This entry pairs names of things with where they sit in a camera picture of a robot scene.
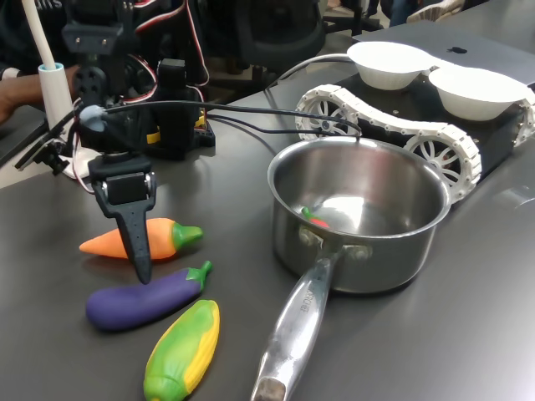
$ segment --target white cylinder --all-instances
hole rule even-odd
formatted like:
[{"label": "white cylinder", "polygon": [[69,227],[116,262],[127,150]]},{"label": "white cylinder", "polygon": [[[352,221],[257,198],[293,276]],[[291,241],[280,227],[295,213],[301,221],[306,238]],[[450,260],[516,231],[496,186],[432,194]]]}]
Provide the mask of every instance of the white cylinder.
[{"label": "white cylinder", "polygon": [[[39,67],[39,78],[41,80],[41,92],[43,92],[48,126],[52,128],[73,110],[67,75],[65,75],[64,66],[56,63],[56,69],[46,69],[44,65],[41,65]],[[69,126],[70,124],[65,126],[65,132],[62,135],[64,140],[67,139],[66,131]]]},{"label": "white cylinder", "polygon": [[26,19],[28,20],[28,25],[32,31],[33,40],[43,60],[43,64],[46,69],[54,69],[54,57],[50,51],[50,46],[48,45],[47,38],[44,35],[43,25],[41,25],[41,20],[39,20],[39,14],[37,8],[35,7],[34,0],[23,0],[24,13],[26,14]]}]

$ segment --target purple eggplant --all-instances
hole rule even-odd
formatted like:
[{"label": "purple eggplant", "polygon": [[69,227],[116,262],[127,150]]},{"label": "purple eggplant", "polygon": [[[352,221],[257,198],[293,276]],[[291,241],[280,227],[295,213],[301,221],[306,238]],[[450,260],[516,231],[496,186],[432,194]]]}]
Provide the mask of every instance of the purple eggplant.
[{"label": "purple eggplant", "polygon": [[89,297],[85,314],[98,329],[112,332],[153,322],[198,297],[210,270],[206,261],[200,269],[188,267],[147,285],[99,290]]}]

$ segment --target person's arm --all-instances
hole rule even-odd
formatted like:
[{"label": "person's arm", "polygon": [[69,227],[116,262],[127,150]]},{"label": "person's arm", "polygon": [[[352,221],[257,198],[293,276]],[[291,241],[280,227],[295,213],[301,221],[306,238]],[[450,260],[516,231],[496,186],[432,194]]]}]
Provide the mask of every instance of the person's arm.
[{"label": "person's arm", "polygon": [[[74,94],[73,76],[77,69],[78,67],[71,67],[66,70],[71,95]],[[9,119],[18,107],[42,102],[43,94],[38,75],[0,81],[0,124]]]}]

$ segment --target wire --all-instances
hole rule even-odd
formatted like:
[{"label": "wire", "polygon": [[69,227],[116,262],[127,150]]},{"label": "wire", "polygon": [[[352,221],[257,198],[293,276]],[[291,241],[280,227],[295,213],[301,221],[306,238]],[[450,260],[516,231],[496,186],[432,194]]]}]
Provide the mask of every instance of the wire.
[{"label": "wire", "polygon": [[143,2],[139,2],[134,4],[134,8],[145,8],[147,6],[150,6],[151,4],[156,3],[158,0],[145,0]]},{"label": "wire", "polygon": [[214,120],[217,121],[220,124],[228,125],[229,127],[233,127],[234,129],[239,129],[241,132],[253,137],[255,140],[257,140],[262,145],[264,145],[266,147],[266,149],[269,150],[269,152],[273,156],[275,156],[278,153],[274,148],[271,147],[271,145],[264,138],[261,138],[260,136],[255,135],[253,132],[249,131],[248,129],[246,129],[244,127],[241,127],[241,126],[239,126],[237,124],[231,123],[229,121],[218,120],[218,119],[214,119]]},{"label": "wire", "polygon": [[[149,4],[152,4],[152,3],[153,3],[153,2],[147,2],[147,3],[143,2],[143,3],[139,6],[139,8],[146,7],[146,6],[148,6]],[[176,10],[171,11],[171,12],[169,12],[169,13],[163,13],[163,14],[157,15],[157,16],[155,16],[155,17],[153,17],[153,18],[151,18],[151,19],[145,21],[144,23],[140,24],[140,25],[135,29],[135,32],[136,32],[136,33],[139,33],[139,32],[141,32],[141,31],[143,31],[143,30],[145,30],[145,29],[147,29],[147,28],[149,28],[149,27],[151,27],[151,26],[153,26],[153,25],[155,25],[155,24],[157,24],[157,23],[159,23],[159,22],[161,22],[161,21],[165,21],[166,19],[169,19],[169,18],[171,18],[171,17],[175,17],[175,15],[178,15],[178,14],[180,14],[182,11],[184,11],[185,8],[186,8],[186,7],[185,7],[185,3],[182,3],[182,5],[181,5],[180,7],[178,7]]]},{"label": "wire", "polygon": [[133,103],[143,102],[147,99],[150,99],[152,96],[154,96],[154,94],[156,93],[156,90],[158,89],[158,78],[156,77],[154,70],[149,66],[149,64],[144,59],[142,59],[141,57],[135,56],[134,54],[129,54],[129,56],[133,58],[135,61],[137,61],[139,64],[141,64],[141,66],[145,69],[145,71],[149,73],[150,77],[152,78],[152,81],[154,82],[154,86],[146,94],[142,94],[141,96],[137,98],[133,98],[133,99],[123,99],[123,101],[126,104],[133,104]]},{"label": "wire", "polygon": [[304,113],[302,111],[293,111],[293,110],[276,110],[276,109],[260,109],[260,108],[253,108],[253,107],[229,106],[227,104],[193,102],[190,100],[162,100],[162,101],[157,101],[157,102],[127,104],[124,106],[111,107],[107,109],[106,112],[113,114],[113,113],[120,113],[120,112],[127,111],[127,110],[138,109],[140,107],[158,108],[158,107],[169,107],[170,105],[173,105],[173,104],[177,106],[204,107],[207,110],[215,109],[215,110],[235,111],[238,113],[292,115],[294,117],[304,117],[308,119],[333,121],[335,123],[354,128],[357,130],[357,132],[360,132],[360,127],[357,124],[352,123],[346,119],[341,119],[339,117],[333,117],[330,115]]},{"label": "wire", "polygon": [[71,160],[71,164],[73,165],[73,174],[74,174],[74,177],[76,178],[76,180],[79,182],[79,184],[82,186],[82,188],[84,188],[84,190],[88,193],[88,194],[91,194],[93,195],[94,194],[94,190],[91,190],[90,188],[87,187],[87,185],[84,183],[84,180],[82,180],[80,178],[80,176],[78,175],[78,173],[76,172],[76,152],[78,151],[78,145],[79,145],[79,142],[80,142],[80,137],[78,136],[78,133],[76,132],[76,130],[74,129],[74,146],[73,146],[73,159]]},{"label": "wire", "polygon": [[48,131],[49,138],[57,138],[61,135],[61,131],[64,126],[67,125],[71,119],[75,116],[74,110],[70,111],[65,117],[63,117],[51,130]]},{"label": "wire", "polygon": [[[199,95],[199,98],[201,99],[201,102],[204,103],[204,95],[202,94],[201,90],[198,89],[196,86],[191,86],[191,85],[186,85],[186,87],[190,88],[190,89],[194,89],[197,94]],[[204,115],[204,118],[205,118],[205,126],[206,126],[206,109],[202,109],[203,110],[203,115]]]},{"label": "wire", "polygon": [[242,121],[240,119],[227,117],[226,115],[209,114],[208,119],[211,119],[214,121],[225,119],[233,123],[245,125],[246,127],[255,129],[256,131],[262,132],[264,134],[316,134],[316,135],[325,135],[325,136],[340,136],[340,134],[334,134],[332,132],[325,132],[325,131],[317,131],[317,130],[312,130],[312,129],[264,129],[264,128],[258,127],[257,125]]},{"label": "wire", "polygon": [[297,73],[300,69],[306,68],[311,63],[324,63],[328,61],[339,61],[343,63],[354,63],[351,58],[345,54],[345,53],[333,53],[333,54],[324,54],[321,56],[316,56],[309,58],[308,60],[304,60],[302,63],[299,63],[298,65],[290,68],[287,72],[282,74],[278,79],[274,82],[271,82],[266,89],[270,89],[276,84],[279,84],[284,79],[287,79],[290,77],[290,75]]},{"label": "wire", "polygon": [[204,81],[202,84],[198,84],[197,86],[205,86],[210,81],[210,73],[208,72],[208,68],[206,67],[205,62],[204,62],[204,56],[202,55],[201,44],[199,43],[199,38],[197,37],[197,32],[195,30],[195,24],[193,23],[193,17],[191,15],[190,2],[189,2],[189,0],[184,0],[184,3],[186,4],[187,16],[188,16],[188,18],[190,20],[191,33],[193,34],[193,39],[194,39],[195,45],[197,47],[197,52],[199,53],[199,58],[201,59],[201,64],[202,64],[202,67],[204,69],[204,74],[206,75],[206,81]]}]

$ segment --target white wheel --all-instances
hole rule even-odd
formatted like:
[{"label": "white wheel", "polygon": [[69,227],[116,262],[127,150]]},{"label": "white wheel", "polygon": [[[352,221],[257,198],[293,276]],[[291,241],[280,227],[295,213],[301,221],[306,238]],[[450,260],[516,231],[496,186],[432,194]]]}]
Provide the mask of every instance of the white wheel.
[{"label": "white wheel", "polygon": [[450,185],[451,198],[457,202],[470,193],[481,176],[481,157],[468,135],[451,141],[446,135],[416,135],[405,149],[423,157],[442,174]]},{"label": "white wheel", "polygon": [[[316,89],[309,90],[299,101],[297,111],[339,117],[356,123],[356,118],[352,118],[348,105],[337,96],[336,91],[338,89],[340,87],[336,85],[321,85]],[[335,121],[297,117],[295,124],[297,129],[303,130],[321,130],[337,135],[357,134],[355,128],[350,128]],[[302,140],[315,140],[319,136],[321,135],[299,134]]]}]

